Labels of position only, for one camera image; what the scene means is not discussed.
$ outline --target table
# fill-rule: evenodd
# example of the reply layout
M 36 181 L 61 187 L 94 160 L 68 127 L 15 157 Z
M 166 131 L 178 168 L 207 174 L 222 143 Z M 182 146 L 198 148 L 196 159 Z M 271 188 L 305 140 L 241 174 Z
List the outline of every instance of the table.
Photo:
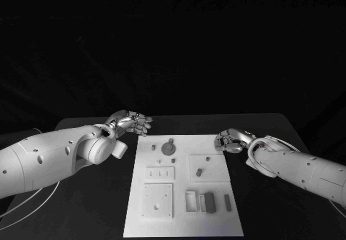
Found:
M 57 130 L 104 123 L 107 118 L 67 118 Z M 277 113 L 153 116 L 153 119 L 150 135 L 208 135 L 240 128 L 258 137 L 271 135 L 283 139 L 309 153 L 290 121 Z M 0 231 L 2 240 L 123 238 L 139 136 L 127 133 L 120 140 L 129 145 L 123 159 L 111 156 L 103 164 L 85 167 L 62 180 L 42 208 Z M 346 219 L 329 201 L 280 178 L 270 178 L 256 171 L 245 164 L 245 152 L 224 154 L 244 238 L 345 239 Z M 54 188 L 55 184 L 3 218 L 0 228 L 36 209 Z M 32 194 L 19 194 L 10 208 Z

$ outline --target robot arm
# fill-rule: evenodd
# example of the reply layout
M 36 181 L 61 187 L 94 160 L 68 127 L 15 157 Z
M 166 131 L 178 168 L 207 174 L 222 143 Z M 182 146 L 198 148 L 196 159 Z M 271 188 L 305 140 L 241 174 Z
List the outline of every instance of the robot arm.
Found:
M 120 135 L 146 136 L 152 121 L 140 113 L 120 111 L 106 124 L 31 136 L 0 150 L 0 199 L 51 186 L 111 154 L 121 159 L 127 145 L 117 140 Z
M 273 137 L 257 138 L 234 128 L 218 135 L 215 148 L 231 153 L 240 153 L 248 148 L 247 164 L 266 176 L 279 176 L 297 187 L 346 206 L 346 166 L 293 151 Z

